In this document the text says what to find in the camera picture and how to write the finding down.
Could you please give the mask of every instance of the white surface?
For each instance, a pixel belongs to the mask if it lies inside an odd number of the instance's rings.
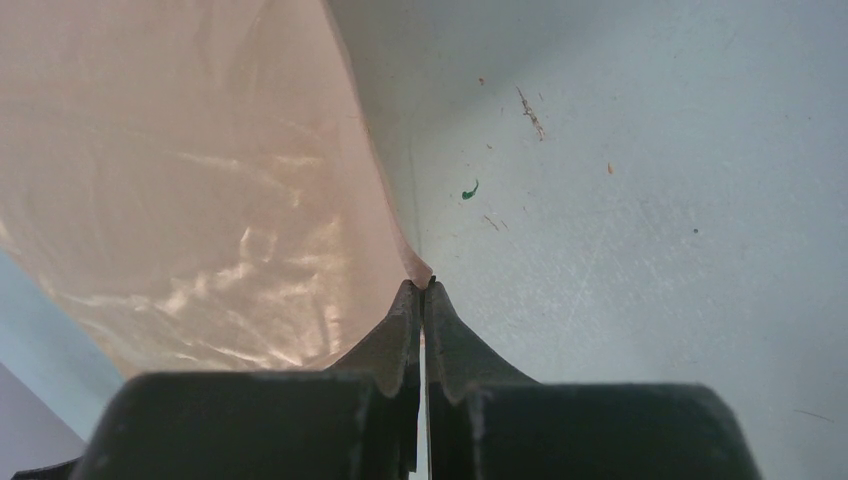
[[[0,478],[78,457],[85,443],[0,365]]]
[[[88,335],[2,252],[0,364],[83,439],[123,384]]]
[[[766,478],[844,476],[848,4],[331,4],[405,228],[482,338],[543,381],[703,382]]]

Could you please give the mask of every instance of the translucent plastic film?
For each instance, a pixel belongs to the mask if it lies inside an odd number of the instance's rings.
[[[429,268],[317,0],[4,2],[0,247],[127,376],[322,367]]]

